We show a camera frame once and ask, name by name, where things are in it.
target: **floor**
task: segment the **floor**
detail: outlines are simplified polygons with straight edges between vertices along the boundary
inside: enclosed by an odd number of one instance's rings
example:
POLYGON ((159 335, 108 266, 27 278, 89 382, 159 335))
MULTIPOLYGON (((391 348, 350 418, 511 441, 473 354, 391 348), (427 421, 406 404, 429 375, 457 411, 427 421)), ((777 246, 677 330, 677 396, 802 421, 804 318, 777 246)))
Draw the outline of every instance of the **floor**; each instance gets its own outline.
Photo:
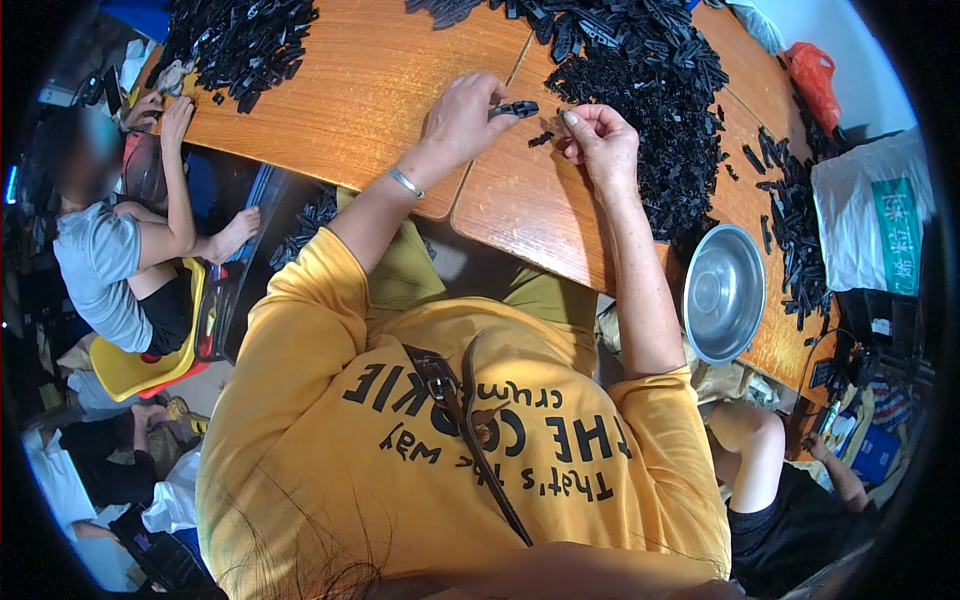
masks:
MULTIPOLYGON (((436 251, 434 267, 446 284, 452 297, 484 296, 503 299, 521 261, 504 252, 461 237, 449 222, 436 222, 414 217, 420 235, 436 251)), ((613 299, 600 295, 598 312, 606 309, 613 299)), ((620 380, 623 367, 605 348, 598 348, 597 374, 594 376, 605 387, 620 380)), ((167 388, 170 396, 186 400, 190 410, 210 417, 217 397, 233 372, 228 362, 214 363, 205 371, 167 388)))

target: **wooden table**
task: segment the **wooden table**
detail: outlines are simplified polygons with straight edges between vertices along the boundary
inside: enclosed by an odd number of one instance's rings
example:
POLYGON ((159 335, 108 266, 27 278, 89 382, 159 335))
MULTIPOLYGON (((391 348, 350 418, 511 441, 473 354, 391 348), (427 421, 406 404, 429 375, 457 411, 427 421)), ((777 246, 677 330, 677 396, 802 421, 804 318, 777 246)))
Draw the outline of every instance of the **wooden table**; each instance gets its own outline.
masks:
MULTIPOLYGON (((433 32, 425 12, 408 15, 398 0, 317 5, 320 19, 304 40, 307 55, 297 77, 264 93, 251 114, 238 114, 231 99, 215 105, 212 93, 191 87, 193 78, 187 77, 186 93, 197 100, 197 112, 186 141, 359 190, 417 142, 424 115, 450 81, 490 70, 509 81, 511 100, 539 102, 540 115, 521 121, 480 159, 437 185, 417 212, 442 219, 457 202, 452 225, 466 237, 596 290, 614 291, 606 224, 584 173, 552 145, 527 147, 528 139, 557 130, 553 115, 560 102, 543 86, 556 66, 547 47, 531 43, 525 20, 480 6, 456 27, 433 32)), ((727 118, 721 146, 740 181, 734 183, 721 167, 712 216, 744 227, 762 248, 759 216, 769 213, 769 197, 754 188, 762 177, 740 146, 759 150, 756 130, 762 123, 777 137, 788 135, 792 152, 805 159, 803 123, 786 74, 732 13, 699 6, 693 22, 731 78, 717 102, 727 118)), ((157 58, 148 61, 141 83, 157 58)), ((659 251, 679 294, 684 265, 669 247, 659 251)), ((753 350, 741 358, 796 387, 809 350, 803 340, 819 333, 821 322, 811 318, 804 333, 796 330, 795 318, 780 306, 780 251, 763 259, 767 306, 753 350)))
MULTIPOLYGON (((480 69, 506 80, 530 37, 526 20, 486 6, 434 32, 426 12, 407 14, 400 0, 315 4, 320 18, 303 40, 297 76, 265 92, 250 114, 238 114, 231 98, 217 106, 187 76, 185 93, 197 101, 187 142, 361 190, 420 140, 423 117, 450 82, 480 69)), ((465 171, 433 188, 417 212, 445 218, 465 171)))
MULTIPOLYGON (((730 75, 730 84, 717 93, 716 100, 726 113, 727 130, 722 132, 721 148, 730 153, 728 162, 740 177, 734 182, 720 166, 711 216, 743 227, 762 249, 760 215, 770 214, 770 197, 755 184, 777 177, 780 171, 761 176, 744 157, 741 146, 749 143, 759 152, 756 134, 764 124, 777 137, 789 135, 791 151, 803 160, 809 156, 803 123, 793 104, 786 73, 729 11, 700 6, 693 14, 694 25, 704 31, 730 75)), ((563 105, 543 86, 555 68, 546 47, 537 43, 529 46, 510 81, 510 96, 537 101, 540 115, 521 121, 470 166, 453 210, 452 225, 468 238, 613 294, 607 225, 590 195, 583 169, 567 163, 553 144, 527 147, 528 139, 559 127, 553 115, 563 105)), ((670 247, 659 245, 658 250, 671 288, 679 296, 685 265, 670 247)), ((811 317, 804 322, 804 332, 797 331, 796 317, 784 315, 780 305, 785 299, 780 289, 782 253, 775 244, 770 256, 762 250, 761 254, 767 275, 767 303, 754 343, 740 359, 797 388, 810 350, 804 346, 804 339, 819 334, 822 320, 811 317)), ((818 392, 809 393, 816 396, 818 392)))

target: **metal bowl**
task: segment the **metal bowl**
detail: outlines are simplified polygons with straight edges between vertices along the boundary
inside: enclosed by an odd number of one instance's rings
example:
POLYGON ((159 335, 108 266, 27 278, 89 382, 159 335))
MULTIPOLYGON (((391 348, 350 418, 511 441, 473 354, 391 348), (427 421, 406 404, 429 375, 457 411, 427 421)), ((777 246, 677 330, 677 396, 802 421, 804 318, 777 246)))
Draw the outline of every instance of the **metal bowl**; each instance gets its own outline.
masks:
POLYGON ((684 286, 684 326, 694 351, 711 365, 729 363, 750 344, 766 302, 766 274, 754 238, 721 225, 700 241, 684 286))

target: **yellow t-shirt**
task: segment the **yellow t-shirt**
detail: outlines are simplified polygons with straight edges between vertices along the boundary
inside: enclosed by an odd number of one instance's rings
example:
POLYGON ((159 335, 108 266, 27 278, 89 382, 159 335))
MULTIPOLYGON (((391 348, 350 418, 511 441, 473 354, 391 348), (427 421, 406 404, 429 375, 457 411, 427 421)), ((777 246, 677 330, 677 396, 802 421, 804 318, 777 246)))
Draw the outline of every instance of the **yellow t-shirt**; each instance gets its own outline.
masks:
POLYGON ((462 381, 481 330, 475 409, 510 402, 487 458, 534 543, 672 552, 726 578, 689 369, 607 395, 570 368, 567 332, 503 303, 430 303, 370 340, 367 308, 362 269, 323 229, 251 311, 197 482, 204 560, 231 597, 309 597, 351 565, 396 577, 524 547, 401 346, 438 352, 462 381))

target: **green label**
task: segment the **green label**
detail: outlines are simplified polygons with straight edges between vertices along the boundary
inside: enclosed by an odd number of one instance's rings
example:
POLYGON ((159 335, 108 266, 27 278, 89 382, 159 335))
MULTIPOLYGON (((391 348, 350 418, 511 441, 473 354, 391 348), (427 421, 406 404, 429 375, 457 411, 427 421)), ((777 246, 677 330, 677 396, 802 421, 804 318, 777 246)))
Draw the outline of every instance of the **green label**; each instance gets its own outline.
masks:
POLYGON ((887 291, 917 296, 920 291, 920 220, 910 179, 872 181, 887 291))

